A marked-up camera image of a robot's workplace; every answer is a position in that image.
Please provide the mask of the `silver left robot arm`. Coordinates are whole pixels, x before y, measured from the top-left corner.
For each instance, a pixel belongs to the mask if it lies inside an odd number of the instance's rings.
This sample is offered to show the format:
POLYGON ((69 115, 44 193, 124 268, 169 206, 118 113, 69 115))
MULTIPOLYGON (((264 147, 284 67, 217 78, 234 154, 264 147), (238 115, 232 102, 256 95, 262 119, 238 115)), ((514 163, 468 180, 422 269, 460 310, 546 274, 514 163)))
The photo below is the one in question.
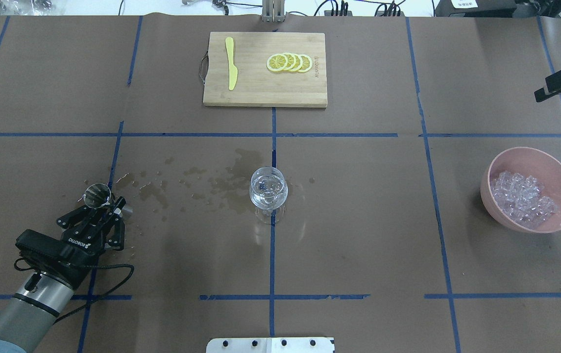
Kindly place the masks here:
POLYGON ((106 250, 125 247, 123 211, 126 199, 117 198, 96 208, 89 205, 62 215, 56 221, 63 232, 58 239, 27 229, 16 239, 20 261, 31 275, 0 311, 0 353, 32 353, 49 329, 64 320, 63 310, 106 250))

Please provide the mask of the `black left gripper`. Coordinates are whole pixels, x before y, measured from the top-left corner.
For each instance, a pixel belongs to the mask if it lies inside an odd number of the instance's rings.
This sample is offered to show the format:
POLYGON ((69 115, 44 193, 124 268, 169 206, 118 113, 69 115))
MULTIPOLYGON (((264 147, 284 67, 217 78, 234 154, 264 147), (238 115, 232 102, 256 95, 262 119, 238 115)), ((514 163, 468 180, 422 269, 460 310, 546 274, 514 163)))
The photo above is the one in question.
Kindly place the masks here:
POLYGON ((56 224, 63 228, 60 238, 65 244, 63 259, 45 264, 45 272, 67 285, 80 285, 98 266, 99 257, 106 250, 122 251, 125 248, 124 206, 126 199, 119 197, 103 217, 95 215, 95 209, 89 206, 80 206, 59 217, 56 224))

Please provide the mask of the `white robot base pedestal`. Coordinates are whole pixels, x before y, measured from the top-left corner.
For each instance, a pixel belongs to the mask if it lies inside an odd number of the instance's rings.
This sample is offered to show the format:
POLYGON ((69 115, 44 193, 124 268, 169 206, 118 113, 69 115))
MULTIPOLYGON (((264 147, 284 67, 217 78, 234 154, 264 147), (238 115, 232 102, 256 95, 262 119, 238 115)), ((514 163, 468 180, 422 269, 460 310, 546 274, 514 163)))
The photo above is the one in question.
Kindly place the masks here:
POLYGON ((249 337, 209 340, 207 353, 334 353, 329 337, 249 337))

